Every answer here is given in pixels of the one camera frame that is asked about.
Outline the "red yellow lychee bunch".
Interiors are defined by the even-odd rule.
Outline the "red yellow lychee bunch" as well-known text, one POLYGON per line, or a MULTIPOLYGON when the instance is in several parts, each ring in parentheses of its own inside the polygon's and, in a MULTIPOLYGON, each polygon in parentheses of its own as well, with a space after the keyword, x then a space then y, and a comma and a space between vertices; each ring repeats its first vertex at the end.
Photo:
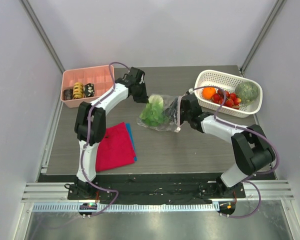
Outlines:
POLYGON ((239 109, 240 104, 242 103, 242 100, 234 92, 229 93, 228 91, 226 91, 224 96, 223 92, 220 89, 217 90, 216 94, 212 97, 211 100, 213 103, 219 105, 221 105, 225 100, 224 106, 234 109, 239 109))

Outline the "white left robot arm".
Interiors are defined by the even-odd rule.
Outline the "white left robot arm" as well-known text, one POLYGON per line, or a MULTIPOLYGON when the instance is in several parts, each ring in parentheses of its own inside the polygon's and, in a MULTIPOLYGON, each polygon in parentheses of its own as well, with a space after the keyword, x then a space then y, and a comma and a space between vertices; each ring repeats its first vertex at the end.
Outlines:
POLYGON ((79 105, 74 132, 79 143, 80 158, 74 184, 69 187, 70 195, 90 200, 100 189, 93 180, 97 175, 97 150, 106 135, 107 114, 130 96, 136 103, 147 103, 144 77, 143 70, 131 67, 123 77, 114 80, 113 86, 102 96, 90 103, 82 102, 79 105))

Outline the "clear zip top bag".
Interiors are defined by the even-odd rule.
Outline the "clear zip top bag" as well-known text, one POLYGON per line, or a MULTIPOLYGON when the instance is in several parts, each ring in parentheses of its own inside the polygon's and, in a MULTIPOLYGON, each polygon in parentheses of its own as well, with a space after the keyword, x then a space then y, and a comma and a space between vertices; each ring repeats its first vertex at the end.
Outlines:
POLYGON ((181 96, 152 94, 137 124, 160 132, 181 130, 181 96))

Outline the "green fake lettuce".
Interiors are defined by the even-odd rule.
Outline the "green fake lettuce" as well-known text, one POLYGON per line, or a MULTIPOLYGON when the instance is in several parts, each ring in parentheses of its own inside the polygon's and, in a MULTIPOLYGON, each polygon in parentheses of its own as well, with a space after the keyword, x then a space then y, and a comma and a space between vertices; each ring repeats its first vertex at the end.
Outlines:
POLYGON ((139 115, 143 124, 148 127, 157 127, 168 122, 164 115, 164 99, 161 95, 153 94, 149 98, 149 103, 139 115))

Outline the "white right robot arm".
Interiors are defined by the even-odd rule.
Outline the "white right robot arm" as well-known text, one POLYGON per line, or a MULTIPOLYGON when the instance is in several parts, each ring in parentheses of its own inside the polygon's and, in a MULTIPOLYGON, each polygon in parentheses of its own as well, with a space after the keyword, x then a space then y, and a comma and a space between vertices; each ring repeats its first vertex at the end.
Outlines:
POLYGON ((177 126, 187 122, 192 129, 231 144, 235 163, 216 178, 215 190, 220 197, 228 197, 240 182, 278 161, 277 151, 259 125, 236 125, 217 117, 216 113, 203 111, 192 94, 177 97, 163 113, 177 126))

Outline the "green netted fake melon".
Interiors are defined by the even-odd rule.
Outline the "green netted fake melon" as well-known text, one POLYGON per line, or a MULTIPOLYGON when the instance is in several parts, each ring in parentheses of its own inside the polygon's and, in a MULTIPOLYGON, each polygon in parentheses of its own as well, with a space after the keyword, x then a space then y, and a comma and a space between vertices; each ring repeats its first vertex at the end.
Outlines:
POLYGON ((245 81, 236 86, 234 93, 241 99, 242 104, 250 104, 258 98, 259 88, 255 83, 245 81))

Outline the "orange fake orange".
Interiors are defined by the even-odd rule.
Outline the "orange fake orange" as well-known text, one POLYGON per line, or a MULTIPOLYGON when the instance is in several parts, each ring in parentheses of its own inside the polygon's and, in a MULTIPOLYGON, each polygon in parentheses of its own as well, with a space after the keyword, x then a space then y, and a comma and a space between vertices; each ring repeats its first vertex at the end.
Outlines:
POLYGON ((202 97, 205 100, 211 100, 215 94, 216 94, 216 89, 214 87, 205 87, 202 90, 202 97))

